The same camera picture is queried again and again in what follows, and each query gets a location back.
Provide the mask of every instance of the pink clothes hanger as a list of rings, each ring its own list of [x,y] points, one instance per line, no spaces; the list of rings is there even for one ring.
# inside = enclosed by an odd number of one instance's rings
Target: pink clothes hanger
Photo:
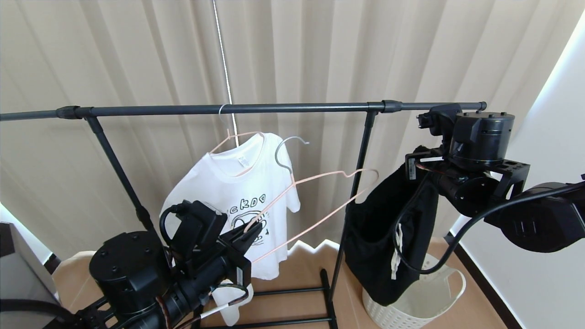
[[[245,133],[239,133],[239,134],[236,134],[236,135],[232,135],[232,134],[229,132],[229,127],[228,127],[228,124],[226,124],[226,123],[225,123],[225,121],[223,121],[223,119],[221,118],[221,110],[222,110],[222,109],[223,109],[223,107],[224,107],[224,106],[226,106],[226,105],[229,105],[229,104],[223,104],[223,105],[221,105],[221,107],[219,108],[219,111],[218,111],[218,115],[219,115],[219,120],[220,120],[220,121],[221,121],[221,123],[223,124],[223,127],[224,127],[224,128],[226,129],[226,131],[228,132],[228,137],[226,137],[226,138],[225,138],[225,139],[224,139],[224,140],[223,140],[221,143],[219,143],[219,145],[218,145],[218,146],[216,146],[214,149],[212,149],[212,150],[210,151],[210,154],[213,154],[213,153],[214,153],[214,152],[215,152],[217,149],[219,149],[219,147],[220,147],[220,146],[222,146],[223,144],[225,144],[225,142],[227,142],[227,141],[228,141],[228,140],[230,140],[231,138],[240,137],[240,136],[246,136],[246,135],[254,135],[254,134],[257,134],[257,133],[259,133],[259,134],[262,136],[262,138],[264,138],[264,134],[263,134],[262,132],[259,132],[259,131],[245,132]],[[250,168],[248,168],[248,169],[246,169],[246,170],[244,170],[244,172],[243,172],[243,173],[247,172],[247,171],[248,171],[248,170],[250,170],[250,169],[251,169],[251,167],[250,167]]]
[[[360,172],[375,172],[376,173],[376,179],[374,180],[374,182],[372,182],[372,184],[370,184],[369,186],[367,186],[365,189],[360,190],[355,196],[351,197],[349,200],[345,201],[342,205],[340,205],[337,209],[333,210],[330,214],[328,214],[327,216],[323,217],[321,220],[319,220],[318,222],[316,222],[315,224],[313,224],[312,226],[310,226],[309,228],[307,228],[305,231],[302,231],[301,233],[297,234],[296,236],[292,237],[291,239],[289,239],[287,242],[277,246],[276,248],[272,249],[271,251],[265,253],[264,255],[262,255],[261,257],[257,258],[255,261],[253,261],[252,263],[256,263],[259,260],[265,258],[266,256],[270,255],[271,253],[275,252],[276,250],[286,246],[289,242],[300,238],[301,236],[303,236],[304,234],[306,234],[307,232],[309,232],[310,230],[314,229],[315,227],[321,225],[323,222],[325,222],[326,220],[328,220],[331,216],[333,216],[336,212],[338,212],[339,210],[341,210],[343,207],[345,207],[346,205],[348,205],[350,202],[352,202],[353,200],[355,200],[359,195],[361,195],[362,193],[364,193],[366,190],[368,190],[369,188],[373,187],[377,182],[378,179],[380,178],[380,173],[378,172],[378,170],[376,169],[357,169],[356,171],[354,171],[351,174],[346,174],[344,171],[342,170],[337,170],[334,172],[328,172],[328,173],[323,173],[323,174],[319,174],[319,175],[315,175],[315,176],[311,176],[309,178],[305,178],[305,179],[301,179],[299,181],[295,181],[294,176],[293,176],[293,170],[292,168],[280,163],[280,161],[278,161],[278,150],[280,149],[281,146],[284,145],[284,143],[291,139],[291,138],[296,138],[299,139],[301,142],[303,142],[303,144],[309,144],[309,142],[305,142],[303,140],[303,138],[300,138],[298,136],[292,136],[289,137],[285,140],[283,140],[282,142],[280,142],[280,144],[278,145],[278,147],[276,147],[276,151],[274,152],[274,159],[276,160],[276,163],[283,167],[286,168],[288,170],[288,172],[291,175],[291,181],[292,183],[290,184],[290,186],[288,186],[282,193],[280,193],[278,195],[278,197],[276,197],[274,200],[272,200],[272,202],[270,202],[259,214],[257,214],[250,222],[248,222],[248,225],[246,226],[246,228],[244,229],[244,232],[247,232],[250,227],[260,218],[260,216],[262,216],[266,211],[268,211],[268,209],[270,209],[270,207],[272,207],[279,199],[281,199],[291,188],[305,183],[307,181],[310,180],[315,180],[321,177],[325,177],[325,176],[330,176],[333,174],[342,174],[344,175],[346,178],[350,178],[353,177],[355,174],[360,173]]]

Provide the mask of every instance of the beige curtain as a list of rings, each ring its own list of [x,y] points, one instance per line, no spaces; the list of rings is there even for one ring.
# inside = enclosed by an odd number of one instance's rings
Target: beige curtain
[[[228,102],[211,1],[0,2],[0,110]],[[566,1],[217,1],[234,103],[487,101],[517,116],[540,92],[585,7]],[[390,174],[419,144],[416,113],[381,114],[366,167]],[[238,129],[299,135],[298,178],[352,171],[364,114],[237,115]],[[103,118],[154,217],[173,185],[223,138],[214,115]],[[367,187],[371,176],[364,176]],[[343,203],[351,180],[299,187],[291,234]],[[80,121],[0,126],[0,201],[61,258],[140,229]],[[337,240],[342,213],[305,241]],[[439,208],[435,235],[457,218]]]

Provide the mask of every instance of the black baseboard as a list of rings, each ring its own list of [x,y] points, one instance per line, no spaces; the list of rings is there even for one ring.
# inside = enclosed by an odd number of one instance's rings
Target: black baseboard
[[[55,272],[55,270],[57,269],[57,266],[59,266],[59,264],[61,264],[61,259],[59,259],[59,257],[57,257],[57,255],[55,255],[54,253],[51,254],[51,256],[49,256],[49,259],[44,263],[44,268],[46,268],[49,271],[49,274],[53,274],[53,272]]]
[[[453,235],[449,233],[445,240],[447,243],[451,243],[453,240]],[[477,265],[473,262],[471,257],[467,254],[467,252],[458,245],[455,248],[455,255],[459,258],[463,266],[467,269],[469,274],[471,274],[473,280],[477,283],[481,291],[484,295],[486,295],[487,300],[490,304],[494,307],[495,311],[498,313],[504,324],[508,329],[522,329],[520,323],[516,320],[512,312],[508,309],[504,301],[500,298],[497,292],[495,292],[494,288],[491,284],[487,281],[486,277],[483,273],[479,270]]]

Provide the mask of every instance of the floor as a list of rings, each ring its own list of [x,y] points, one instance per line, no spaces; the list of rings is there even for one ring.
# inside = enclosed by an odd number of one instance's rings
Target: floor
[[[442,239],[433,240],[429,253],[440,256],[446,249]],[[320,268],[325,268],[331,279],[335,265],[336,249],[322,244],[317,250],[304,248],[297,244],[291,250],[289,259],[280,265],[280,276],[272,281],[253,279],[255,291],[289,289],[319,286]],[[53,274],[61,301],[71,311],[81,309],[101,296],[99,289],[87,273],[91,253],[81,253],[64,261]],[[473,281],[458,258],[453,255],[448,266],[463,272],[467,288],[463,296],[445,314],[430,322],[425,329],[442,328],[505,328],[491,304]],[[451,282],[454,289],[461,282]],[[338,286],[333,297],[335,313],[340,329],[376,329],[378,326],[370,319],[362,305],[362,288],[344,264],[339,275]],[[296,293],[274,296],[259,296],[240,308],[240,323],[287,320],[303,317],[326,316],[322,292]],[[214,314],[205,318],[202,327],[223,325],[221,316]],[[310,323],[269,328],[282,329],[327,329],[327,323]]]

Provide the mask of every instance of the white plastic basket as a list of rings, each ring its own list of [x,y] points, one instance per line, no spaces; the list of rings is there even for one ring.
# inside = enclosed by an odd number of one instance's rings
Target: white plastic basket
[[[438,260],[427,254],[423,269],[431,268]],[[462,286],[451,296],[449,276],[458,273]],[[418,329],[447,312],[465,291],[466,282],[459,270],[443,266],[435,273],[421,275],[393,304],[382,306],[363,290],[362,300],[368,315],[382,329]]]

